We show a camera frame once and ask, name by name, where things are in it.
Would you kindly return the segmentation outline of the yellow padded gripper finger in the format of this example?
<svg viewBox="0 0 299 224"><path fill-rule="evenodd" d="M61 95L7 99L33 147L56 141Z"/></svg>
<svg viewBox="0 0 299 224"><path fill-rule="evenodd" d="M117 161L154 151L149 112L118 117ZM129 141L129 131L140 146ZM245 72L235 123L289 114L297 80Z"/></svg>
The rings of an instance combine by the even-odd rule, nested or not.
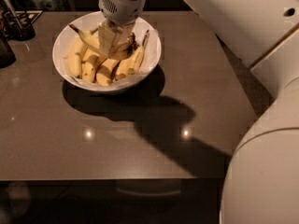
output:
<svg viewBox="0 0 299 224"><path fill-rule="evenodd" d="M98 26L99 50L106 56L109 55L113 48L117 33L110 28L105 22Z"/></svg>
<svg viewBox="0 0 299 224"><path fill-rule="evenodd" d="M134 27L135 23L133 22L117 29L116 51L126 50L133 44L135 41L135 34L133 32Z"/></svg>

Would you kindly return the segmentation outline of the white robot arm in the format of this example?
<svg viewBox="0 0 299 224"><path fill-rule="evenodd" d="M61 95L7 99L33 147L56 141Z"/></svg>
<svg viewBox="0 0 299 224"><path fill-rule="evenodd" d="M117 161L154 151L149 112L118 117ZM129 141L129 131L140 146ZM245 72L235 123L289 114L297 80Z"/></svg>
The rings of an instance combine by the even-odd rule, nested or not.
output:
<svg viewBox="0 0 299 224"><path fill-rule="evenodd" d="M203 205L184 205L150 224L299 224L298 0L183 1L217 35L261 115L228 157L183 139L179 123L195 114L185 105L144 91L104 99L110 117L136 121L201 179L211 166L225 177L217 220Z"/></svg>

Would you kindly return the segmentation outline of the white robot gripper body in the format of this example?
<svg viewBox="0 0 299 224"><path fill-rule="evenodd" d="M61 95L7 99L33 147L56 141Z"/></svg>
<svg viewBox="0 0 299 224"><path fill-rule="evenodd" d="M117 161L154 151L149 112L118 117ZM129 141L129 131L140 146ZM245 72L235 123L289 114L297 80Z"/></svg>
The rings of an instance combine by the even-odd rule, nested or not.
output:
<svg viewBox="0 0 299 224"><path fill-rule="evenodd" d="M143 11L146 0L99 0L104 16L118 26L135 22Z"/></svg>

